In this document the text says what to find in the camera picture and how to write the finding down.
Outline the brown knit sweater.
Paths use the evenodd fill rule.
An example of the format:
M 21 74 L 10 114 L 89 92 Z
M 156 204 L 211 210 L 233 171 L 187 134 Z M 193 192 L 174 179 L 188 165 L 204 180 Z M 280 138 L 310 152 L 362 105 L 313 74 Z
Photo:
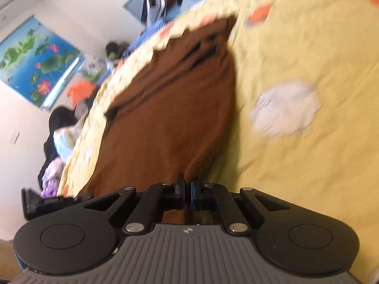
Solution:
M 84 190 L 98 197 L 124 186 L 207 175 L 235 114 L 234 16 L 185 30 L 155 51 L 105 112 L 95 171 Z

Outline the white fluffy garment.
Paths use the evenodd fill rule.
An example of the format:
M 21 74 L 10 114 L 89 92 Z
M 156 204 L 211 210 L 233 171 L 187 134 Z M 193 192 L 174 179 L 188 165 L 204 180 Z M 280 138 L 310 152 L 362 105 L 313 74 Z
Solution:
M 76 124 L 54 131 L 53 140 L 55 148 L 62 162 L 67 163 L 71 157 L 76 142 L 83 130 L 85 120 L 85 117 L 82 117 Z

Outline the yellow carrot print bed quilt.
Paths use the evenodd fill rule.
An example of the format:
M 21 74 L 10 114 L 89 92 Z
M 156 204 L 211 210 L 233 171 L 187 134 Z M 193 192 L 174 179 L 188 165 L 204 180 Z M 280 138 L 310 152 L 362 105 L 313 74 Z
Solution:
M 207 0 L 151 36 L 102 85 L 59 191 L 99 164 L 104 113 L 155 49 L 235 14 L 236 124 L 209 173 L 344 221 L 358 234 L 352 273 L 378 270 L 378 0 Z

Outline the orange garment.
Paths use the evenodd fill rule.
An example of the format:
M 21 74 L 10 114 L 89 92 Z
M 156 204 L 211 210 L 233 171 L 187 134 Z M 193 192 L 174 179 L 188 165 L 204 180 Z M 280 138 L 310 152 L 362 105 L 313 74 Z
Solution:
M 75 108 L 81 101 L 87 99 L 96 89 L 96 85 L 90 81 L 81 80 L 74 83 L 69 89 L 67 96 L 70 98 L 72 107 Z

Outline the blue quilted cover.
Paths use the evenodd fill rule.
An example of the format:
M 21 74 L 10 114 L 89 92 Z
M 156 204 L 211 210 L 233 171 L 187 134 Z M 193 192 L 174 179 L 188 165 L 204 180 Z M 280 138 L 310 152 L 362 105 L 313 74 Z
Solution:
M 151 26 L 148 26 L 142 33 L 135 39 L 131 44 L 129 44 L 122 54 L 122 58 L 128 57 L 133 51 L 139 48 L 144 42 L 150 39 L 155 33 L 161 30 L 166 25 L 164 19 L 158 19 Z

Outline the grey framed panel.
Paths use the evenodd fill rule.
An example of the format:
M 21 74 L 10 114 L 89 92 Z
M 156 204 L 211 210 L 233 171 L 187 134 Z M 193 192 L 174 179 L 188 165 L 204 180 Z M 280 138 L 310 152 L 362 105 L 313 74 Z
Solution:
M 131 16 L 137 19 L 143 26 L 146 24 L 141 20 L 143 13 L 144 0 L 127 0 L 123 4 L 123 8 L 131 14 Z

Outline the lotus flower wall picture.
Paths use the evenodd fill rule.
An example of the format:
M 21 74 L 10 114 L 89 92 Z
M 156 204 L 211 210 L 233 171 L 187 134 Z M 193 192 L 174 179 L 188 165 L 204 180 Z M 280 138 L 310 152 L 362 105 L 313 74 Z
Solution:
M 84 55 L 31 16 L 1 41 L 1 81 L 40 109 L 51 109 Z

